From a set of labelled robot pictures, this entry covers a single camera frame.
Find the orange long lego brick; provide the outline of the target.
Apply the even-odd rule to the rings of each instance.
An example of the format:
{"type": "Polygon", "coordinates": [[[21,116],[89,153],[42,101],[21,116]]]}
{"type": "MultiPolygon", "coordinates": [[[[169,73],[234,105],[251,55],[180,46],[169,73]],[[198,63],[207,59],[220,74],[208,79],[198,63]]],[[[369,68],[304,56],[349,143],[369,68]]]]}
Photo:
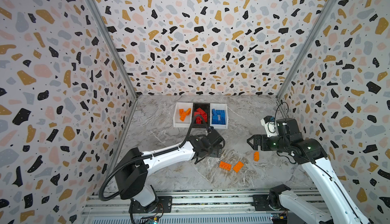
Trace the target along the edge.
{"type": "Polygon", "coordinates": [[[230,171],[231,168],[232,168],[232,165],[229,164],[229,163],[226,163],[226,162],[221,161],[221,162],[219,163],[219,168],[224,169],[224,170],[226,170],[226,171],[230,171]]]}

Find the blue lego brick pair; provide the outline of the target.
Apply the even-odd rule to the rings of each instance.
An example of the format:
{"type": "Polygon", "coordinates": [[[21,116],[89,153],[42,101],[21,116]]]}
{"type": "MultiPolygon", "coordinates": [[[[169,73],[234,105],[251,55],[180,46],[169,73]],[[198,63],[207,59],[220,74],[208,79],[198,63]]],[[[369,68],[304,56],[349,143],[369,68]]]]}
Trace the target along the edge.
{"type": "Polygon", "coordinates": [[[220,115],[220,117],[225,118],[225,110],[216,110],[217,115],[220,115]]]}

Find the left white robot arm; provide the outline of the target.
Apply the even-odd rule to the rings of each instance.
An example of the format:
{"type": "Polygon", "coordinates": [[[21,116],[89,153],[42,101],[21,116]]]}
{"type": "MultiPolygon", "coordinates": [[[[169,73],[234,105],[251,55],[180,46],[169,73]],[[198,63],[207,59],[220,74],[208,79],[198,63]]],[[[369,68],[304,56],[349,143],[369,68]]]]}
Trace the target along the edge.
{"type": "Polygon", "coordinates": [[[141,152],[138,148],[131,149],[114,170],[119,196],[142,207],[144,213],[153,212],[164,204],[154,188],[146,184],[150,175],[181,162],[195,160],[198,164],[207,157],[219,158],[224,147],[224,138],[211,129],[207,134],[187,135],[183,142],[161,150],[141,152]]]}

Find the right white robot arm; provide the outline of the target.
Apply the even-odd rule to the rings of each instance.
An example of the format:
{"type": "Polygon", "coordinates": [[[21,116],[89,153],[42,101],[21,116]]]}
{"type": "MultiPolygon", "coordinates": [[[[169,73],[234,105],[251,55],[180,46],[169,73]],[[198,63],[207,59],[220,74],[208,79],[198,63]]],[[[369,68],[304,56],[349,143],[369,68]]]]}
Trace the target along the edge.
{"type": "Polygon", "coordinates": [[[293,157],[309,175],[322,196],[328,213],[299,197],[285,184],[269,191],[268,205],[273,210],[290,210],[307,224],[368,224],[337,177],[328,156],[315,139],[303,139],[301,133],[283,136],[253,135],[247,143],[255,151],[276,151],[293,157]]]}

